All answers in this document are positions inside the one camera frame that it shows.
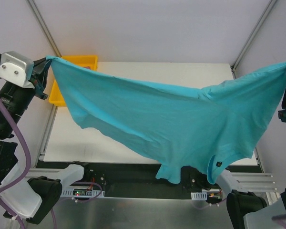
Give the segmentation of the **cyan t shirt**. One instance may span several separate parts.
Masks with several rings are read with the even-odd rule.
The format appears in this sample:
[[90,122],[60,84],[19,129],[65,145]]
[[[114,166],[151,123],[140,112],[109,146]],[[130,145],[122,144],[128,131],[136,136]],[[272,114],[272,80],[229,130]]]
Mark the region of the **cyan t shirt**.
[[286,62],[199,89],[47,60],[78,126],[158,161],[156,178],[173,184],[180,183],[184,166],[214,184],[230,164],[252,157],[286,89]]

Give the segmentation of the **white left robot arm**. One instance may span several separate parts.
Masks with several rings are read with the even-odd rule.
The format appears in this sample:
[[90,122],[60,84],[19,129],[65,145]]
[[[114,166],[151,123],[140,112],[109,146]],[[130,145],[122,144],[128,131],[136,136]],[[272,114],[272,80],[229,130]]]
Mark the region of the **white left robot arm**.
[[53,210],[62,191],[78,182],[91,181],[90,172],[71,164],[52,177],[26,178],[31,154],[18,121],[34,97],[47,99],[44,92],[51,62],[33,61],[17,52],[0,53],[0,206],[4,217],[40,224]]

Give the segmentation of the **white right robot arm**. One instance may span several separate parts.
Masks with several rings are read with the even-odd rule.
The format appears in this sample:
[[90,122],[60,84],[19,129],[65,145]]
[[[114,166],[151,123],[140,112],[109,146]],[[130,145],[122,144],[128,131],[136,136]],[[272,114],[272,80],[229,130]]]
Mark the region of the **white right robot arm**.
[[267,173],[211,172],[205,176],[210,188],[226,194],[226,208],[235,229],[286,229],[286,188],[278,193]]

